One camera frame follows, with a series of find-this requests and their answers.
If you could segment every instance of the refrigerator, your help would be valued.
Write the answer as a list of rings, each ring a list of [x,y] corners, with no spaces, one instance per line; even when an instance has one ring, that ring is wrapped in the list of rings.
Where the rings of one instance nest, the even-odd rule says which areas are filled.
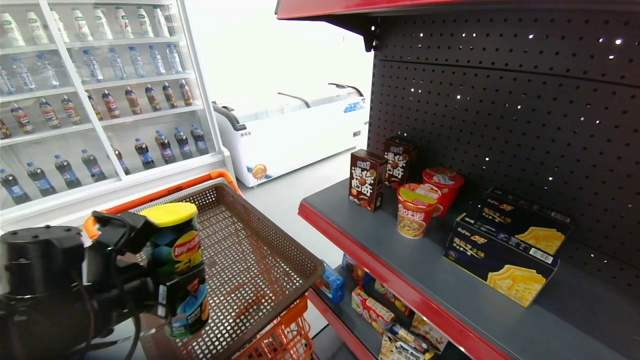
[[[79,225],[91,210],[232,171],[183,1],[0,10],[2,231]]]

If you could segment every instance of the white bottle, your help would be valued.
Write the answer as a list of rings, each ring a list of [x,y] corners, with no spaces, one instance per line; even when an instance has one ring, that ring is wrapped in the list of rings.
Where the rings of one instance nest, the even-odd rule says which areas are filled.
[[[51,9],[51,14],[53,15],[53,21],[56,23],[56,27],[58,28],[58,32],[60,36],[62,36],[62,41],[70,42],[69,35],[67,34],[67,30],[65,29],[65,25],[62,23],[60,19],[60,15],[56,13],[56,10]]]
[[[164,19],[162,10],[160,10],[160,5],[154,5],[154,22],[156,23],[159,37],[166,38],[170,36],[169,29],[166,27],[166,20]]]
[[[47,33],[44,31],[42,27],[42,22],[38,15],[31,10],[27,10],[27,24],[29,25],[29,30],[31,30],[31,36],[33,37],[33,41],[36,45],[44,45],[49,43],[49,38],[47,37]]]
[[[113,34],[111,34],[111,28],[107,22],[107,17],[104,16],[104,13],[98,6],[93,7],[93,16],[95,17],[95,22],[98,24],[98,31],[100,31],[102,39],[113,40]]]
[[[20,33],[20,29],[16,26],[15,21],[13,21],[13,17],[11,17],[9,12],[6,10],[2,11],[2,27],[9,39],[9,44],[11,44],[12,47],[26,45],[22,38],[22,34]]]
[[[127,14],[122,9],[122,6],[116,6],[116,17],[118,18],[118,23],[120,24],[120,30],[122,30],[123,37],[132,38],[133,33],[131,32],[129,19],[127,19]]]
[[[78,33],[78,38],[80,41],[93,41],[93,36],[91,36],[91,31],[89,30],[89,26],[82,16],[80,12],[80,8],[71,8],[73,10],[74,21],[76,22],[76,31]]]
[[[154,30],[151,28],[151,21],[142,6],[138,6],[138,22],[140,22],[140,28],[142,29],[142,36],[145,38],[154,37]]]

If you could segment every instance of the blue package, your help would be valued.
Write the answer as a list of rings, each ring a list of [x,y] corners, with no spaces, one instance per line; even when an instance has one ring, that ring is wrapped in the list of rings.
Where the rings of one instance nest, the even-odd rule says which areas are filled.
[[[344,279],[325,261],[322,279],[316,281],[320,288],[334,304],[339,304],[344,299]]]

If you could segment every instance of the orange shopping basket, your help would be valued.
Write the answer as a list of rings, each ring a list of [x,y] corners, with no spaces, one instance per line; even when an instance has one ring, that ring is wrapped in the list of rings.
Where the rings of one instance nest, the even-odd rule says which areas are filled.
[[[303,317],[304,294],[322,276],[322,262],[249,204],[222,170],[103,212],[140,212],[167,202],[198,208],[209,321],[187,339],[169,338],[164,331],[142,336],[147,358],[310,359],[313,343]],[[99,235],[93,217],[84,222],[84,230],[92,240]],[[146,263],[144,252],[137,260]],[[158,321],[142,318],[146,329]]]

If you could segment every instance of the red shelf edge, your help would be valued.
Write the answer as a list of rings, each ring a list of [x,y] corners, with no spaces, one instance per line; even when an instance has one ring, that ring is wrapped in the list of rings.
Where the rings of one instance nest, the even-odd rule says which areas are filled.
[[[422,294],[414,285],[406,282],[394,269],[342,232],[342,230],[331,223],[330,220],[306,204],[304,200],[300,202],[298,215],[338,246],[340,250],[366,268],[373,277],[380,280],[383,284],[386,284],[387,288],[393,291],[394,294],[401,298],[412,309],[428,318],[435,327],[446,334],[451,341],[463,349],[471,358],[481,360],[510,359],[510,357],[503,354],[486,339],[480,337],[445,309],[429,299],[429,297]]]
[[[375,357],[369,352],[369,349],[344,325],[342,320],[328,307],[324,300],[313,290],[307,291],[307,298],[311,301],[311,304],[322,314],[326,321],[333,327],[333,330],[340,336],[340,339],[349,347],[349,349],[360,360],[375,359]]]

